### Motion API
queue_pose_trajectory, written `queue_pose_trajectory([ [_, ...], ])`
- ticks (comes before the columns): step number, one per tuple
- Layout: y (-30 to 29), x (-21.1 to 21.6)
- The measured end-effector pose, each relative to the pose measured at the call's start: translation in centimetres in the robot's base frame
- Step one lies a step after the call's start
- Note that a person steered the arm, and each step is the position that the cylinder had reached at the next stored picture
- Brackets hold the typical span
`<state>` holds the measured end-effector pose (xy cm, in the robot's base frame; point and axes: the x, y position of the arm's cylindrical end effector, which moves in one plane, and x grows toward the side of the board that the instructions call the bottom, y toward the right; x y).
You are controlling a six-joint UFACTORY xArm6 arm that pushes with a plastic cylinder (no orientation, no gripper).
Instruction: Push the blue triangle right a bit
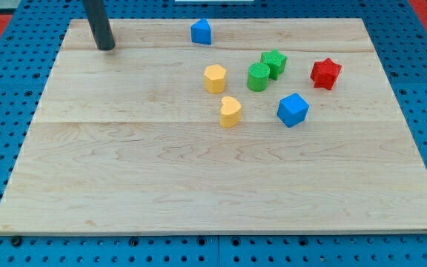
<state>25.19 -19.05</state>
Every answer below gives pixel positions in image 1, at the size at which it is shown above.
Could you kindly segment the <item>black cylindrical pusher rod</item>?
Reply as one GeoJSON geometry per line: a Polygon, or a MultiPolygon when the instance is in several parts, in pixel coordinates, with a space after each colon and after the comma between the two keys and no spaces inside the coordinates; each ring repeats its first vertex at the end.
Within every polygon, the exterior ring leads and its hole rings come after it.
{"type": "Polygon", "coordinates": [[[116,43],[107,17],[103,0],[82,0],[87,20],[99,50],[108,51],[115,48],[116,43]]]}

